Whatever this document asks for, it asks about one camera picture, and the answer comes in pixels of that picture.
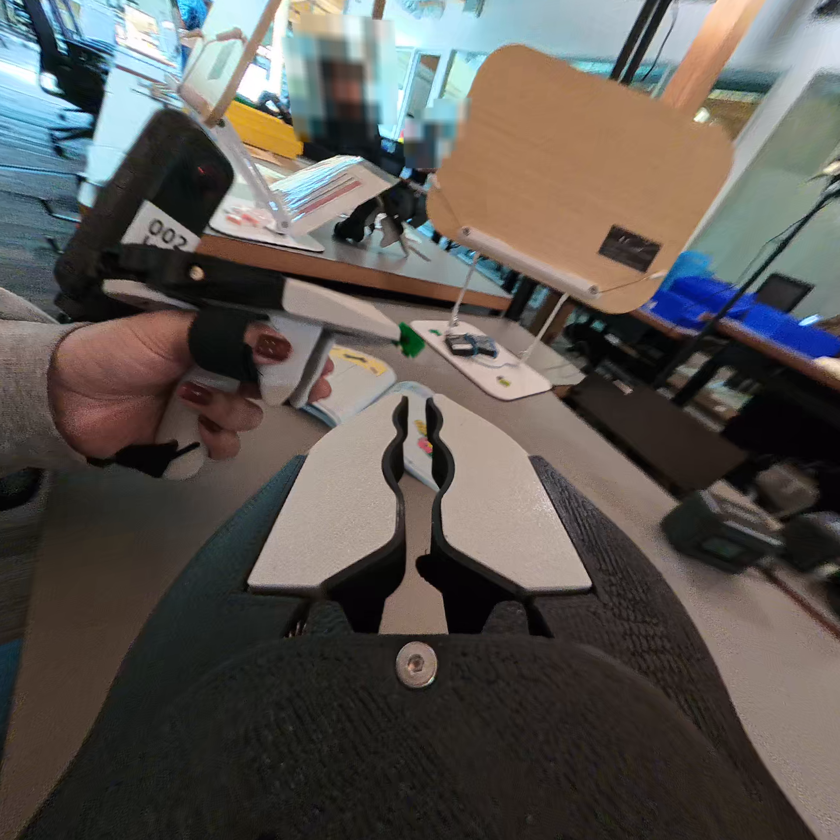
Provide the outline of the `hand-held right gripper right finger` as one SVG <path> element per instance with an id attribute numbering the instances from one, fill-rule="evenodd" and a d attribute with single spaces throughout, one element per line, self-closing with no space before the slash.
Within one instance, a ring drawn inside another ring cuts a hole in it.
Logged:
<path id="1" fill-rule="evenodd" d="M 592 578 L 529 454 L 449 397 L 426 402 L 437 493 L 416 567 L 441 594 L 450 634 L 478 634 L 494 608 L 588 595 Z"/>

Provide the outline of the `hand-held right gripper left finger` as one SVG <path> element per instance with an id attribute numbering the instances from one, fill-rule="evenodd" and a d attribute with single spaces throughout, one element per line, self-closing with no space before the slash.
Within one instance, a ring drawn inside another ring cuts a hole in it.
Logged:
<path id="1" fill-rule="evenodd" d="M 335 602 L 355 632 L 379 632 L 406 571 L 407 430 L 407 398 L 391 394 L 310 449 L 249 573 L 251 592 Z"/>

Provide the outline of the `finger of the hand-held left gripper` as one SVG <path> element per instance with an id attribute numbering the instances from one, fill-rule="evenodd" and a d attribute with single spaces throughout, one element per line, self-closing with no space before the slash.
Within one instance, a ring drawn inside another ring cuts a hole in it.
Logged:
<path id="1" fill-rule="evenodd" d="M 284 338 L 310 333 L 339 333 L 396 343 L 399 326 L 372 303 L 306 281 L 268 279 L 270 324 Z"/>

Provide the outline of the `person's left forearm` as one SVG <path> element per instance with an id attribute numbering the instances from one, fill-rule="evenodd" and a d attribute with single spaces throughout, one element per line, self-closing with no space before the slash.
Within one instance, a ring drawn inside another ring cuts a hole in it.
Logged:
<path id="1" fill-rule="evenodd" d="M 49 371 L 61 341 L 86 326 L 62 324 L 30 301 L 1 289 L 1 467 L 84 469 L 64 439 L 49 400 Z"/>

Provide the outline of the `lego instruction booklet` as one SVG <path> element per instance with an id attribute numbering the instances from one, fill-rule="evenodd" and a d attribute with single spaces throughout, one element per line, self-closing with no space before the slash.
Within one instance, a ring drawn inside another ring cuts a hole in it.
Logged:
<path id="1" fill-rule="evenodd" d="M 415 381 L 398 381 L 393 368 L 369 353 L 334 344 L 329 352 L 332 371 L 327 374 L 331 393 L 314 403 L 304 394 L 289 395 L 289 406 L 308 413 L 331 429 L 316 446 L 317 460 L 330 467 L 349 469 L 372 486 L 372 477 L 387 449 L 402 440 L 402 470 L 438 489 L 433 476 L 433 445 L 427 431 L 426 405 L 434 396 Z"/>

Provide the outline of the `person's left hand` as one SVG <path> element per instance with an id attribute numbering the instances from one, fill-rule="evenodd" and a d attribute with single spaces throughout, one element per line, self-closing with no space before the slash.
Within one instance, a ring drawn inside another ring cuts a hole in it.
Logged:
<path id="1" fill-rule="evenodd" d="M 68 445 L 89 459 L 107 459 L 132 445 L 154 443 L 171 398 L 197 422 L 210 459 L 240 449 L 239 436 L 260 425 L 256 385 L 221 392 L 186 379 L 194 366 L 187 311 L 147 312 L 93 323 L 59 342 L 49 367 L 55 425 Z"/>

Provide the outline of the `wood-edged grey table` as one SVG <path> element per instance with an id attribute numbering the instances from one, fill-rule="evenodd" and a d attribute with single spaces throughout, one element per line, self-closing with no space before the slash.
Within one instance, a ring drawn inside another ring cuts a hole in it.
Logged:
<path id="1" fill-rule="evenodd" d="M 444 251 L 424 236 L 407 242 L 405 254 L 399 245 L 383 247 L 380 232 L 368 234 L 358 244 L 333 236 L 334 222 L 311 233 L 321 252 L 266 245 L 207 231 L 197 249 L 210 256 L 289 277 L 319 282 L 340 291 L 365 288 L 386 298 L 410 297 L 452 306 L 469 273 L 470 264 Z"/>

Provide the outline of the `black grey tool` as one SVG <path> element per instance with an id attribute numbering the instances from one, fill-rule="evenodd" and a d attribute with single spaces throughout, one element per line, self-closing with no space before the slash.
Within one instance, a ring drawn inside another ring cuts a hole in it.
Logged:
<path id="1" fill-rule="evenodd" d="M 416 190 L 409 182 L 399 182 L 358 205 L 349 216 L 336 223 L 332 236 L 358 245 L 367 234 L 374 232 L 377 218 L 382 231 L 381 246 L 399 244 L 404 256 L 408 256 L 405 225 L 417 228 L 426 223 L 425 192 Z"/>

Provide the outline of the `white red striped booklet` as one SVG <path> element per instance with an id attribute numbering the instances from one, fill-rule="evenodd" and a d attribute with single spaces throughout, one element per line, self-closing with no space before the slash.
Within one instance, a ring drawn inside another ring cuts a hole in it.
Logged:
<path id="1" fill-rule="evenodd" d="M 269 186 L 272 228 L 298 237 L 352 211 L 398 183 L 398 176 L 357 155 L 334 155 Z"/>

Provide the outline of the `yellow box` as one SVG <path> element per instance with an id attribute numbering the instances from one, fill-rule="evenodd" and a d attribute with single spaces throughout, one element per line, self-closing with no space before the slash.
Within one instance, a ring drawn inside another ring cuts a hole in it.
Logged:
<path id="1" fill-rule="evenodd" d="M 303 154 L 303 143 L 298 140 L 293 127 L 275 115 L 235 100 L 228 106 L 224 117 L 247 146 L 288 159 L 296 159 Z"/>

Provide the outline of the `white acrylic stand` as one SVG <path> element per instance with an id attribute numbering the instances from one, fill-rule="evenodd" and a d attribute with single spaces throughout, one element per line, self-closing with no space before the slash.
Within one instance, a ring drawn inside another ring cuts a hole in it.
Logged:
<path id="1" fill-rule="evenodd" d="M 213 2 L 176 92 L 234 168 L 234 185 L 210 223 L 226 235 L 321 254 L 311 233 L 324 222 L 329 178 L 315 165 L 269 184 L 225 115 L 280 2 Z"/>

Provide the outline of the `black office chair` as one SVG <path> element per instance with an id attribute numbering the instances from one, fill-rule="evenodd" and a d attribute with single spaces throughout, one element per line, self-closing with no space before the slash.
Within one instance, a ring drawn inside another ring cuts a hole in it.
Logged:
<path id="1" fill-rule="evenodd" d="M 48 87 L 40 80 L 42 91 L 91 118 L 87 126 L 55 126 L 48 130 L 54 152 L 64 156 L 64 142 L 93 137 L 112 69 L 113 49 L 84 37 L 59 37 L 42 2 L 24 1 L 23 5 L 39 49 L 39 75 L 54 81 Z"/>

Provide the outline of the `black storage box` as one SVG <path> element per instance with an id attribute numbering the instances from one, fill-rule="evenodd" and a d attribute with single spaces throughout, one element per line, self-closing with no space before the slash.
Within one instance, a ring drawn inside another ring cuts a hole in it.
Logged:
<path id="1" fill-rule="evenodd" d="M 645 385 L 590 374 L 567 405 L 677 498 L 704 490 L 748 455 Z"/>

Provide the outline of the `stack of blue bins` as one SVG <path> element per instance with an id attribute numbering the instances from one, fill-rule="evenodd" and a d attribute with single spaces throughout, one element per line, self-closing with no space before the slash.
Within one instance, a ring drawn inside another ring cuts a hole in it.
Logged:
<path id="1" fill-rule="evenodd" d="M 746 292 L 724 315 L 787 350 L 811 360 L 837 358 L 839 339 L 817 324 L 791 313 L 757 303 Z M 699 331 L 706 320 L 727 306 L 737 294 L 732 283 L 717 278 L 710 259 L 699 252 L 681 254 L 664 282 L 642 310 L 684 329 Z"/>

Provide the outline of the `wooden pillar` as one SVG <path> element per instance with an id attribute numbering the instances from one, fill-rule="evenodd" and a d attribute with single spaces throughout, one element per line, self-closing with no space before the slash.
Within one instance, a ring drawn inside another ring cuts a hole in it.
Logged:
<path id="1" fill-rule="evenodd" d="M 693 120 L 764 4 L 716 1 L 660 101 Z"/>

